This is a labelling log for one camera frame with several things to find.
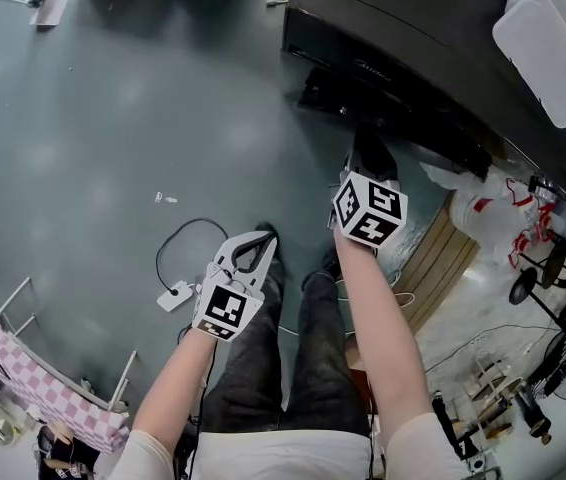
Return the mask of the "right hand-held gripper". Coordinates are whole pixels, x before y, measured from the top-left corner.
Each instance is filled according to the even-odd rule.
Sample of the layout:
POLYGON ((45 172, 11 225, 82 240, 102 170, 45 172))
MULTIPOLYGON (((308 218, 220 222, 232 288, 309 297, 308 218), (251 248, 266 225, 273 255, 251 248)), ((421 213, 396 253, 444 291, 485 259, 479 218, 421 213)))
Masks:
POLYGON ((330 228, 367 247, 387 246, 406 225, 408 197, 396 160, 371 129, 357 128, 339 180, 331 187, 330 228))

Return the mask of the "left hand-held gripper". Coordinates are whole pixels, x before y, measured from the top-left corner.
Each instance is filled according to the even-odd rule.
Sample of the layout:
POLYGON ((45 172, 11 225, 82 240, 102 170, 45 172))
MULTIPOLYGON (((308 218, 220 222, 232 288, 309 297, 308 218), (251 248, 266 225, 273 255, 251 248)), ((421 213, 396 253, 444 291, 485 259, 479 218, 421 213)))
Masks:
POLYGON ((251 293, 261 291, 277 245, 275 232, 250 231, 228 238, 208 264, 197 288, 192 329, 219 341, 237 338, 262 307, 263 301, 251 293), (252 250, 256 253, 251 263, 238 267, 237 260, 252 250), (226 270, 236 270, 239 282, 226 270))

